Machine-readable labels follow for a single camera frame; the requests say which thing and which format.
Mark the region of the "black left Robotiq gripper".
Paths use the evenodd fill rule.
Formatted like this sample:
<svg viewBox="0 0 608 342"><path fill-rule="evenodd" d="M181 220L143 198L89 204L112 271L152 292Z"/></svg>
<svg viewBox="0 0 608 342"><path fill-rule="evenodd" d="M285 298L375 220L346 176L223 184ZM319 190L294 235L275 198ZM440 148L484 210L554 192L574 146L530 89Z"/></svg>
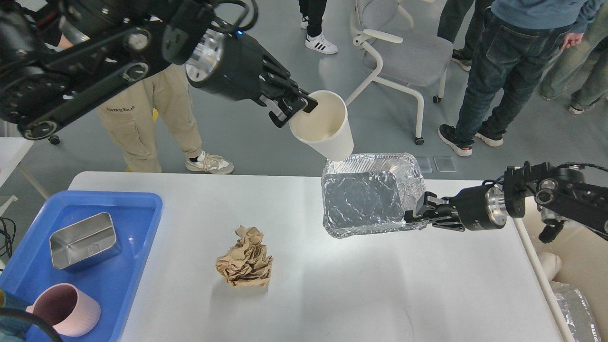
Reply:
<svg viewBox="0 0 608 342"><path fill-rule="evenodd" d="M298 111L311 113L319 104L289 79L289 72L256 39L245 33L229 35L208 30L186 62L185 71L192 87L212 95L261 101L278 128Z"/></svg>

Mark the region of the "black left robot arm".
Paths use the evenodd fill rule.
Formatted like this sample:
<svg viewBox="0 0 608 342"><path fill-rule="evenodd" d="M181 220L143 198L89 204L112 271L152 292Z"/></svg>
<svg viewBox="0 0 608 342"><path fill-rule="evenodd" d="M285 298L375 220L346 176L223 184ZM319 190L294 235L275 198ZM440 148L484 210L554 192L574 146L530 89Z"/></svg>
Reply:
<svg viewBox="0 0 608 342"><path fill-rule="evenodd" d="M233 23L217 17L221 0L49 4L72 48L49 48L30 11L1 2L1 118L26 139L52 136L169 64L185 65L189 83L206 93L268 107L278 127L318 104L246 33L258 17L254 0L234 1L243 11Z"/></svg>

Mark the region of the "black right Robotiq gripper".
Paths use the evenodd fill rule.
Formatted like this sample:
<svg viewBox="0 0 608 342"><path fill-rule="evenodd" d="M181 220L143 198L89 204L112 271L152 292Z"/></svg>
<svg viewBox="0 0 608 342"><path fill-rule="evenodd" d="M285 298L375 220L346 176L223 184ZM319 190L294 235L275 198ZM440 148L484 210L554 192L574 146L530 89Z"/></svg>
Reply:
<svg viewBox="0 0 608 342"><path fill-rule="evenodd" d="M462 189L454 197L424 192L417 200L416 215L408 210L404 220L459 232L501 229L508 218L504 193L490 184Z"/></svg>

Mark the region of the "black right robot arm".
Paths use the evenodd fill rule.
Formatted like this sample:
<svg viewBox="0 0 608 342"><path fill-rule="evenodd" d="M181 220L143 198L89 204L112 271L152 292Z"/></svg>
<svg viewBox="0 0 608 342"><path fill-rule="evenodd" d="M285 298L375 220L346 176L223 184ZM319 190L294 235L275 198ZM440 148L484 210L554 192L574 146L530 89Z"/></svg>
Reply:
<svg viewBox="0 0 608 342"><path fill-rule="evenodd" d="M569 220L606 239L607 188L585 182L582 169L586 166L575 162L511 166L502 177L462 189L453 197L424 192L416 208L405 212L404 220L451 231L500 229L508 217L525 216L525 199L532 197L545 223L541 242L552 242Z"/></svg>

